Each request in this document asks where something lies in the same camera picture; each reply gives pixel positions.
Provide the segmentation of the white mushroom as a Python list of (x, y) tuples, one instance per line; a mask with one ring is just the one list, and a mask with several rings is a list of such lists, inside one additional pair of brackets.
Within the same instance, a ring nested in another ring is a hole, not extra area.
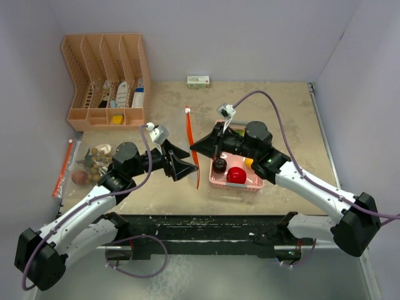
[(111, 154), (113, 151), (113, 147), (110, 144), (99, 144), (95, 147), (99, 154)]

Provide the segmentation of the brown longan bunch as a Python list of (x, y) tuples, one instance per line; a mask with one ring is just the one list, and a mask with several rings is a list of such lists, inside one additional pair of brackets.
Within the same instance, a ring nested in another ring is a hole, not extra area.
[(76, 161), (80, 170), (86, 171), (88, 174), (86, 184), (98, 182), (108, 171), (111, 159), (112, 153), (108, 155), (99, 154), (95, 147), (89, 148), (85, 155)]

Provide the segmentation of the clear zip top bag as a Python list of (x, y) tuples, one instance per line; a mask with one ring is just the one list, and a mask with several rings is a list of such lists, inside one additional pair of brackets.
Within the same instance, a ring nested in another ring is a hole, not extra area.
[(62, 200), (89, 191), (105, 175), (115, 150), (108, 143), (93, 145), (70, 139), (52, 197)]

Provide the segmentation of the brown passion fruit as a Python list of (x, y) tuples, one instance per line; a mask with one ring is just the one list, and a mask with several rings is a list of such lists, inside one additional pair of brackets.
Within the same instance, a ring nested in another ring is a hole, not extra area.
[(75, 185), (82, 186), (86, 184), (88, 180), (88, 173), (86, 171), (74, 171), (71, 175), (72, 182)]

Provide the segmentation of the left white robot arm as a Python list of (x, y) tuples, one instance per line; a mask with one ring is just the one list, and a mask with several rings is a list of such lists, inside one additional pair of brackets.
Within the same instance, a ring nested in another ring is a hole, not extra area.
[(195, 173), (198, 167), (185, 161), (189, 156), (169, 141), (144, 154), (133, 142), (120, 144), (107, 173), (84, 199), (38, 231), (28, 228), (19, 236), (14, 265), (22, 272), (23, 290), (30, 289), (26, 282), (31, 281), (32, 287), (45, 291), (94, 248), (130, 240), (129, 222), (111, 209), (144, 186), (146, 181), (136, 184), (135, 176), (150, 176), (162, 169), (167, 177), (178, 181)]

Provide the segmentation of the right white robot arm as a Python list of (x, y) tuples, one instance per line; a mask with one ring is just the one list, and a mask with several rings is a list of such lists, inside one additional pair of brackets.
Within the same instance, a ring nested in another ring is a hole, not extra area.
[(365, 192), (355, 195), (343, 191), (313, 176), (274, 148), (272, 140), (261, 121), (249, 122), (243, 135), (217, 122), (211, 133), (190, 148), (211, 159), (221, 153), (250, 158), (259, 178), (294, 192), (325, 212), (325, 216), (287, 214), (277, 234), (282, 243), (313, 238), (334, 242), (345, 253), (361, 256), (381, 228), (374, 198)]

